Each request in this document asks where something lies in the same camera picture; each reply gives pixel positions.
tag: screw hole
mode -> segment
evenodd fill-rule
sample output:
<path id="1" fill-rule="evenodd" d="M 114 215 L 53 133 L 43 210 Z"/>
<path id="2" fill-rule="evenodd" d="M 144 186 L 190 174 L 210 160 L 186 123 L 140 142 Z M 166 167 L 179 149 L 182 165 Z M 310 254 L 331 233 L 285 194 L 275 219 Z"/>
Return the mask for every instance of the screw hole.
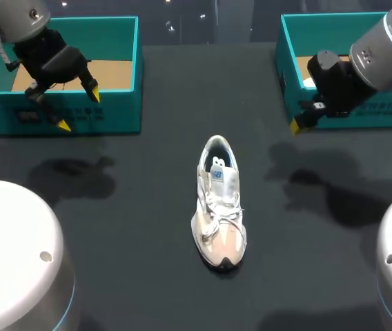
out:
<path id="1" fill-rule="evenodd" d="M 386 263 L 392 264 L 392 254 L 388 255 L 388 257 L 386 258 Z"/>
<path id="2" fill-rule="evenodd" d="M 41 252 L 39 257 L 44 262 L 52 262 L 52 255 L 49 252 Z"/>

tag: cardboard box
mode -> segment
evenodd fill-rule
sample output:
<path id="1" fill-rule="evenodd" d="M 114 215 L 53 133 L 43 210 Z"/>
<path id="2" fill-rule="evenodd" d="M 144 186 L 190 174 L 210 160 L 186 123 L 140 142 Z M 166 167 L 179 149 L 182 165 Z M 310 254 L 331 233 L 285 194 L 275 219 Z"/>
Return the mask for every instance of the cardboard box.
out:
<path id="1" fill-rule="evenodd" d="M 301 101 L 310 101 L 317 94 L 315 86 L 304 83 L 309 78 L 308 60 L 320 50 L 348 54 L 351 45 L 384 15 L 383 12 L 282 15 L 275 65 L 289 121 L 302 111 Z M 376 94 L 347 118 L 324 117 L 317 126 L 318 129 L 387 127 L 392 127 L 392 91 Z"/>
<path id="2" fill-rule="evenodd" d="M 132 61 L 94 60 L 88 64 L 88 70 L 99 82 L 100 90 L 130 89 L 132 79 Z M 23 66 L 19 66 L 12 86 L 13 92 L 24 92 L 34 82 Z M 76 78 L 65 84 L 54 84 L 51 91 L 82 91 L 81 81 Z"/>
<path id="3" fill-rule="evenodd" d="M 143 57 L 137 17 L 75 17 L 51 19 L 66 43 L 91 60 L 100 103 L 92 102 L 74 80 L 46 92 L 47 100 L 72 128 L 65 132 L 24 95 L 33 79 L 18 68 L 8 72 L 0 58 L 0 136 L 122 134 L 141 130 Z M 16 57 L 6 48 L 11 61 Z"/>

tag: black tabletop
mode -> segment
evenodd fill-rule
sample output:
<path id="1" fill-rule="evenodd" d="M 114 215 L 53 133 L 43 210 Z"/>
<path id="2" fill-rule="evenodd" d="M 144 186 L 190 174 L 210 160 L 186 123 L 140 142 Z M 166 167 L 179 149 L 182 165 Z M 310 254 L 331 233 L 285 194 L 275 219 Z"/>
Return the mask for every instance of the black tabletop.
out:
<path id="1" fill-rule="evenodd" d="M 50 0 L 52 16 L 139 16 L 145 45 L 276 41 L 280 15 L 387 11 L 392 0 Z"/>
<path id="2" fill-rule="evenodd" d="M 0 179 L 59 217 L 80 331 L 379 330 L 375 238 L 392 202 L 392 130 L 288 130 L 273 44 L 151 46 L 142 133 L 0 139 Z M 228 277 L 193 242 L 196 167 L 230 142 L 248 247 Z"/>

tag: sneaker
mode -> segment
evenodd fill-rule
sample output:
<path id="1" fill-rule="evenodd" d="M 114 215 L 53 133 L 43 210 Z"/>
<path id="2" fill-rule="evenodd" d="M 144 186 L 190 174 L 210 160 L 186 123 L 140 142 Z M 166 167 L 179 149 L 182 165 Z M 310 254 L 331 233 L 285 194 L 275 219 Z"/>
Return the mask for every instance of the sneaker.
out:
<path id="1" fill-rule="evenodd" d="M 197 204 L 191 230 L 209 266 L 229 270 L 242 260 L 246 231 L 242 225 L 239 170 L 224 137 L 208 140 L 197 166 Z"/>

